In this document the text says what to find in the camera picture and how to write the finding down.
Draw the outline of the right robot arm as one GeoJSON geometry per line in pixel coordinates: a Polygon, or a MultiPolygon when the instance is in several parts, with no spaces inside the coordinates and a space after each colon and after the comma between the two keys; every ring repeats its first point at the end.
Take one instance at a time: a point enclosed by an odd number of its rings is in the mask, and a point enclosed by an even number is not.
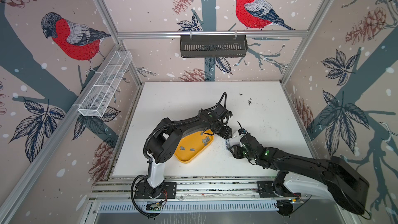
{"type": "Polygon", "coordinates": [[[273,188],[278,196],[285,192],[303,192],[302,189],[288,188],[285,177],[288,173],[294,173],[325,185],[326,191],[343,209],[357,215],[366,212],[369,182],[342,158],[314,159],[274,147],[263,147],[244,129],[238,130],[226,141],[226,148],[235,159],[246,159],[251,165],[277,171],[273,188]]]}

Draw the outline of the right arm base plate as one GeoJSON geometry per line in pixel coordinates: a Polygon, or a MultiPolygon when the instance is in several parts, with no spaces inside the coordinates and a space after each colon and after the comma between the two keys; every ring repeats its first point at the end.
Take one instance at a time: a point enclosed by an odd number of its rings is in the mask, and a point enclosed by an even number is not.
{"type": "Polygon", "coordinates": [[[260,198],[300,198],[300,193],[293,193],[282,183],[273,181],[257,181],[257,193],[260,198]]]}

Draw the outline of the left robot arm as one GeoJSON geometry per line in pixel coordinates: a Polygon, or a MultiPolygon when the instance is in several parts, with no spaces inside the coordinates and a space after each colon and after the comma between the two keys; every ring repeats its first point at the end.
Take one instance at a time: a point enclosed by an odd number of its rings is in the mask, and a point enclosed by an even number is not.
{"type": "Polygon", "coordinates": [[[143,154],[148,159],[148,173],[135,177],[131,198],[161,197],[165,185],[165,163],[174,155],[180,141],[195,133],[230,139],[232,129],[228,122],[232,116],[232,112],[227,110],[227,94],[223,93],[216,105],[200,109],[195,117],[174,121],[162,119],[145,141],[143,154]]]}

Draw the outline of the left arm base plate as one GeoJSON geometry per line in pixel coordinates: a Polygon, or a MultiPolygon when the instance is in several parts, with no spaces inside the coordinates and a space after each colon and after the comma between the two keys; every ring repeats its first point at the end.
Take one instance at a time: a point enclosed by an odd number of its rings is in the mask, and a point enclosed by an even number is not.
{"type": "Polygon", "coordinates": [[[175,199],[176,191],[175,182],[163,182],[156,188],[152,188],[147,182],[136,183],[131,189],[135,200],[175,199]]]}

